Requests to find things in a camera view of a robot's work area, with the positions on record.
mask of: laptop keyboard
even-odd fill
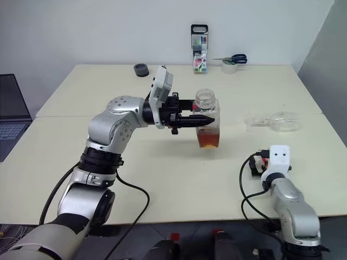
[[[15,125],[0,125],[0,140],[16,139],[24,126],[24,123],[17,123]]]

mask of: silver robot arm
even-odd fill
[[[204,126],[214,121],[207,116],[181,116],[192,110],[192,100],[168,97],[173,75],[159,67],[149,97],[121,96],[111,100],[105,111],[89,123],[89,137],[79,164],[59,202],[57,218],[33,229],[0,260],[69,260],[90,228],[105,223],[114,202],[113,185],[121,154],[136,128]]]
[[[270,189],[272,206],[280,217],[287,260],[321,259],[324,248],[320,245],[319,218],[288,179],[289,167],[289,146],[273,145],[268,168],[261,176],[263,188]]]

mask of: brown liquid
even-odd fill
[[[197,140],[200,148],[217,148],[219,144],[219,129],[199,129]]]

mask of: table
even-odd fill
[[[36,116],[94,116],[121,95],[146,97],[158,66],[150,75],[135,76],[132,65],[77,65]],[[240,66],[235,74],[209,66],[197,75],[191,66],[167,66],[173,73],[172,92],[181,99],[194,99],[201,88],[210,88],[224,113],[321,113],[291,66]]]
[[[52,188],[79,159],[91,116],[37,118],[0,165],[0,223],[37,224]],[[303,128],[277,133],[267,127],[245,130],[243,116],[221,121],[218,149],[201,150],[194,129],[154,126],[137,129],[123,154],[121,177],[146,189],[151,196],[140,223],[191,220],[243,219],[238,177],[243,161],[272,144],[291,146],[293,183],[320,216],[347,214],[347,149],[322,114],[301,115]],[[260,191],[259,179],[244,172],[247,194]],[[47,221],[56,216],[57,203],[66,182],[55,197]],[[117,181],[108,224],[131,223],[145,205],[145,196]],[[268,195],[253,202],[270,217]],[[246,209],[252,218],[259,216]]]

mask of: glass jar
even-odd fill
[[[210,89],[200,89],[196,93],[194,114],[203,114],[215,121],[206,126],[196,127],[197,140],[200,148],[217,148],[220,136],[220,108],[218,99]]]

